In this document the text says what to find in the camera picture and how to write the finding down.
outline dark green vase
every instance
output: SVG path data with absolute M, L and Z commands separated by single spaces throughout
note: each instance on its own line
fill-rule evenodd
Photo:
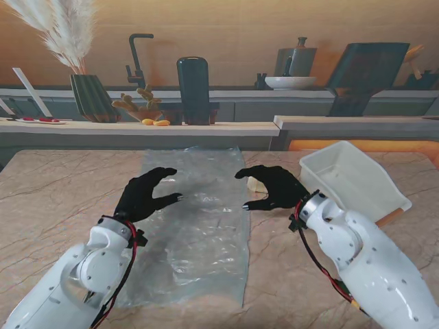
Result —
M 100 123 L 116 123 L 121 119 L 96 75 L 73 74 L 70 82 L 78 111 L 85 119 Z

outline clear plastic sheet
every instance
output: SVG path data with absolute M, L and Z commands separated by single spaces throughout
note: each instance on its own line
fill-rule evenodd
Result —
M 148 244 L 137 259 L 117 305 L 166 305 L 200 295 L 221 295 L 240 304 L 248 270 L 250 217 L 246 181 L 235 173 L 244 167 L 238 149 L 197 147 L 146 151 L 142 173 L 173 167 L 153 197 L 179 192 L 184 199 L 136 224 Z

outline countertop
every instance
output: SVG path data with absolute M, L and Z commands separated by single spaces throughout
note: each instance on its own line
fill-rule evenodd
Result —
M 300 173 L 302 152 L 244 152 L 247 166 L 281 165 Z M 384 228 L 414 261 L 439 302 L 439 171 L 422 154 L 371 154 L 412 208 Z M 141 169 L 142 151 L 21 151 L 0 173 L 0 324 L 72 245 L 87 241 L 100 215 L 111 213 L 127 181 Z M 347 304 L 312 263 L 290 210 L 251 214 L 250 265 L 241 308 L 205 296 L 170 306 L 114 310 L 111 329 L 375 329 Z M 331 261 L 305 234 L 329 271 Z
M 274 116 L 281 130 L 289 130 L 292 137 L 325 138 L 350 136 L 352 138 L 379 137 L 382 139 L 439 138 L 439 120 L 422 117 L 304 117 Z
M 40 97 L 49 97 L 54 100 L 74 99 L 72 90 L 37 90 Z M 153 90 L 154 96 L 163 100 L 164 103 L 178 103 L 181 101 L 179 90 Z M 120 94 L 125 93 L 133 97 L 134 100 L 143 101 L 141 96 L 135 91 L 108 91 L 113 99 L 120 98 Z M 8 97 L 29 97 L 25 89 L 0 88 L 0 96 L 4 99 Z M 439 90 L 384 90 L 372 98 L 393 99 L 393 98 L 436 98 Z M 285 101 L 288 99 L 334 99 L 334 95 L 327 90 L 210 90 L 209 98 L 214 101 Z
M 0 119 L 0 132 L 64 135 L 137 135 L 137 136 L 278 136 L 273 122 L 217 122 L 215 125 L 170 125 L 157 127 L 139 122 L 93 123 L 66 121 L 64 125 L 24 123 Z

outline kitchen faucet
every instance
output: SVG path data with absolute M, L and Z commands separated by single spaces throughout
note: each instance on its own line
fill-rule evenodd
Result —
M 136 67 L 136 71 L 134 72 L 134 75 L 132 75 L 130 65 L 126 65 L 126 71 L 128 73 L 128 82 L 130 82 L 131 84 L 137 84 L 139 88 L 145 88 L 146 87 L 145 76 L 143 75 L 143 71 L 140 69 L 139 58 L 137 57 L 136 46 L 134 45 L 135 38 L 153 39 L 154 35 L 146 34 L 146 33 L 134 33 L 130 35 L 130 47 L 131 47 L 132 57 L 134 59 L 134 66 Z

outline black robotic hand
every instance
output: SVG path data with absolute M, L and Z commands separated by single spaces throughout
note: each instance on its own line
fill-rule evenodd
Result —
M 174 168 L 158 167 L 140 177 L 132 178 L 123 190 L 121 199 L 115 209 L 115 217 L 136 223 L 151 216 L 154 211 L 180 201 L 182 199 L 180 193 L 173 193 L 156 199 L 152 198 L 154 187 L 163 178 L 176 173 L 177 170 Z
M 235 178 L 254 177 L 262 182 L 268 191 L 265 199 L 246 202 L 245 210 L 272 210 L 275 208 L 294 208 L 297 203 L 308 195 L 307 189 L 290 173 L 280 167 L 266 167 L 263 165 L 241 169 Z

